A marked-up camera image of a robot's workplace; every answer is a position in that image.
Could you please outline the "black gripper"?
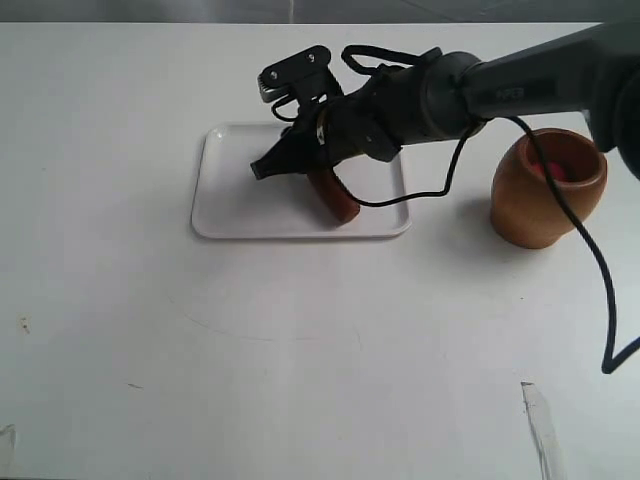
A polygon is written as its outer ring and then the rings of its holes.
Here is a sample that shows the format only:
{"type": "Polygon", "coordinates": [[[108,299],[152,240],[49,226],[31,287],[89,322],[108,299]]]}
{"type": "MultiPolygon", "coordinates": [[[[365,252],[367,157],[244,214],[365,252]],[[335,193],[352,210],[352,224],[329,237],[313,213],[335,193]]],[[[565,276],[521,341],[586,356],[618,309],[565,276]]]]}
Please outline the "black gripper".
{"type": "Polygon", "coordinates": [[[250,164],[254,177],[307,174],[361,154],[390,162],[402,143],[378,99],[377,93],[364,90],[312,97],[289,93],[287,101],[298,104],[297,115],[280,139],[250,164]]]}

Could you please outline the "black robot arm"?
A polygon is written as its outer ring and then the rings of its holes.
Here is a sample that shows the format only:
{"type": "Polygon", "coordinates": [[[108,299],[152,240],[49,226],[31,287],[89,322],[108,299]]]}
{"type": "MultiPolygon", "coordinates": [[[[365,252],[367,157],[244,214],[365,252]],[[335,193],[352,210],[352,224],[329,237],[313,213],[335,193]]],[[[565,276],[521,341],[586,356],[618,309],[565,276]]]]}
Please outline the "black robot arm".
{"type": "Polygon", "coordinates": [[[456,140],[502,117],[580,112],[596,147],[639,170],[639,25],[597,25],[492,60],[433,48],[413,55],[349,45],[342,60],[366,77],[345,93],[321,45],[266,67],[263,100],[296,102],[277,143],[252,163],[257,179],[307,174],[406,145],[456,140]]]}

